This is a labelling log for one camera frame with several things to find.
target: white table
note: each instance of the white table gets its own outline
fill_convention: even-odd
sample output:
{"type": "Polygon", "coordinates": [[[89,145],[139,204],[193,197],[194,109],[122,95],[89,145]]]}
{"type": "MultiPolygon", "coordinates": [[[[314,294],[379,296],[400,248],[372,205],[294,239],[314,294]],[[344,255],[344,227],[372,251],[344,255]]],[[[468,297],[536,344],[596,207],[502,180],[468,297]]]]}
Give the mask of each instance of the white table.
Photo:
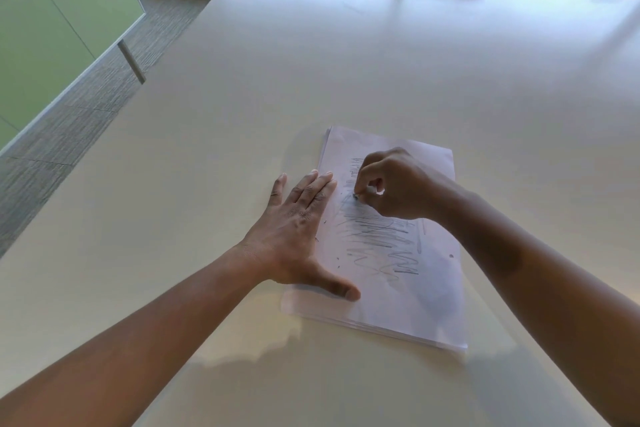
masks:
{"type": "MultiPolygon", "coordinates": [[[[213,0],[0,262],[1,392],[240,240],[331,124],[453,149],[463,185],[640,300],[639,8],[213,0]]],[[[263,284],[140,425],[603,425],[463,268],[464,363],[284,316],[263,284]]]]}

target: floor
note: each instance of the floor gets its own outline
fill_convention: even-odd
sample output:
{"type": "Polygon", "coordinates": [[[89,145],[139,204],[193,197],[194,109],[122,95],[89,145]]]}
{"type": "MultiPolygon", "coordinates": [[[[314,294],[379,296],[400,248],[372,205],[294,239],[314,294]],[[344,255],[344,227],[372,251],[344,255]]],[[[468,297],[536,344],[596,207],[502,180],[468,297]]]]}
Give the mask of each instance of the floor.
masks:
{"type": "MultiPolygon", "coordinates": [[[[146,71],[210,0],[141,1],[147,16],[125,41],[146,71]]],[[[138,88],[114,48],[0,156],[0,257],[138,88]]]]}

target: stack of paper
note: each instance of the stack of paper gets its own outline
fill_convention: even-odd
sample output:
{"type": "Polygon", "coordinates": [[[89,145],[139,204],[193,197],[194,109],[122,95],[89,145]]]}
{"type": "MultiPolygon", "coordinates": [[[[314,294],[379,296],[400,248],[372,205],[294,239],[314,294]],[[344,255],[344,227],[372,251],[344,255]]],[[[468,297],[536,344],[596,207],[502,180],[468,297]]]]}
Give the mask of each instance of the stack of paper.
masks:
{"type": "Polygon", "coordinates": [[[412,140],[386,139],[347,128],[327,131],[318,170],[332,171],[338,188],[317,233],[325,268],[362,292],[352,303],[313,287],[285,291],[282,310],[352,328],[452,350],[465,350],[460,245],[430,220],[384,218],[353,197],[364,157],[403,147],[454,178],[451,150],[412,140]]]}

